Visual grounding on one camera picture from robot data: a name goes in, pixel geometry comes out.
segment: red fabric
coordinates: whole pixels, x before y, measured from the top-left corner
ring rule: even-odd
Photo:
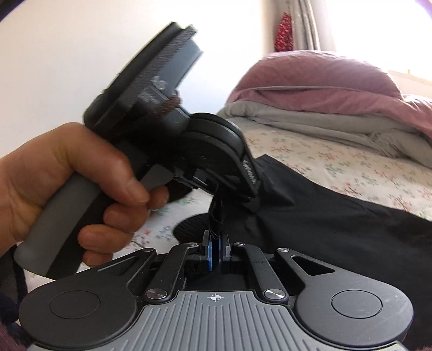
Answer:
[[[25,351],[23,345],[17,342],[10,336],[6,327],[0,323],[0,350],[1,351]]]
[[[292,22],[291,15],[284,13],[277,30],[276,41],[274,43],[275,51],[292,51],[294,44],[292,41]]]

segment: pillowcase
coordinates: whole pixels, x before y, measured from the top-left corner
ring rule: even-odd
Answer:
[[[258,61],[233,92],[267,86],[337,87],[402,99],[390,74],[368,62],[327,51],[277,52]]]

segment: floral bedsheet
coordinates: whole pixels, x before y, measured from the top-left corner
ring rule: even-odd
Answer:
[[[431,169],[244,118],[232,121],[242,129],[254,157],[267,154],[326,188],[432,220]],[[168,252],[177,243],[172,236],[175,225],[194,214],[207,212],[210,202],[210,195],[195,190],[186,198],[154,211],[135,234],[134,243],[116,257],[140,246],[153,247],[158,253]],[[26,274],[30,290],[48,281]]]

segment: silver bolt head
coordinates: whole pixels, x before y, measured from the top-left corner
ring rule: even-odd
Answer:
[[[264,292],[264,296],[270,300],[281,300],[286,294],[280,289],[269,289]]]
[[[168,293],[163,289],[149,289],[146,291],[146,296],[152,300],[160,300],[167,297]]]

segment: hand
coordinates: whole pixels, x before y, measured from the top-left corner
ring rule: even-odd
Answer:
[[[0,159],[0,255],[25,240],[47,201],[74,171],[117,201],[105,210],[105,225],[86,226],[78,235],[86,250],[83,262],[91,267],[109,261],[149,212],[168,201],[166,187],[147,192],[123,153],[85,126],[67,123]]]

